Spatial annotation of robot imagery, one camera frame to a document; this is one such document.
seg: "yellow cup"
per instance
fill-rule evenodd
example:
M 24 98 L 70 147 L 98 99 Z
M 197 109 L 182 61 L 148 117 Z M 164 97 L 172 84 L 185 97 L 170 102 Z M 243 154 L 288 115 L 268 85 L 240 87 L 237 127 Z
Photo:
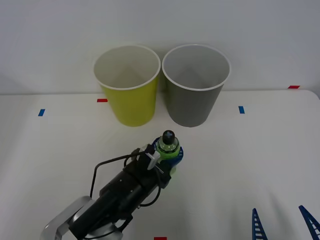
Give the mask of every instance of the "yellow cup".
M 113 48 L 98 58 L 94 75 L 119 122 L 138 127 L 152 119 L 160 68 L 158 55 L 139 45 Z

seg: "white table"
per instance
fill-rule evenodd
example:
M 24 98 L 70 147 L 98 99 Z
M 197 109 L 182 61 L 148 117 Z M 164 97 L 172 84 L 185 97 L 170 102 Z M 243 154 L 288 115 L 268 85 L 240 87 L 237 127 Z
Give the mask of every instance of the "white table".
M 183 145 L 184 159 L 159 200 L 134 212 L 124 240 L 250 240 L 253 208 L 270 240 L 312 239 L 298 206 L 320 221 L 315 94 L 223 91 L 208 120 L 194 128 L 174 123 L 161 95 L 149 123 L 121 125 L 107 102 L 97 102 L 103 97 L 0 96 L 2 240 L 39 239 L 52 218 L 89 194 L 97 163 L 151 143 L 167 129 Z M 94 199 L 122 166 L 98 170 Z

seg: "white wall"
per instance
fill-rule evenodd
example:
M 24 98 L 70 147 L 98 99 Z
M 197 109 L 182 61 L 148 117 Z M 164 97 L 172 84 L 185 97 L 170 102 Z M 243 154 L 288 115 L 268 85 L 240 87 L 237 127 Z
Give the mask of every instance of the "white wall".
M 319 0 L 0 0 L 0 93 L 100 92 L 94 59 L 133 43 L 220 49 L 225 90 L 320 94 Z

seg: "gray cup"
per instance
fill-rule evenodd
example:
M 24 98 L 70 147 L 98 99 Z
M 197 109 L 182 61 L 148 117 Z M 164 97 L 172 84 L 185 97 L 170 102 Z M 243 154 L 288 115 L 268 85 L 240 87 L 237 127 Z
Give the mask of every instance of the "gray cup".
M 208 118 L 231 72 L 227 57 L 200 44 L 178 46 L 163 58 L 166 105 L 170 117 L 184 127 L 196 127 Z

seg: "paper cup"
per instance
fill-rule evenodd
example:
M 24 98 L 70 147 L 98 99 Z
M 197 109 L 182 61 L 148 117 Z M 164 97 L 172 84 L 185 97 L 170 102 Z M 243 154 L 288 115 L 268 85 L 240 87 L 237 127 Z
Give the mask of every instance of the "paper cup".
M 160 68 L 158 55 L 139 45 L 114 48 L 98 58 L 94 75 L 119 122 L 137 127 L 152 119 Z
M 231 72 L 227 57 L 200 44 L 178 46 L 163 58 L 167 79 L 166 104 L 170 117 L 184 127 L 206 121 Z

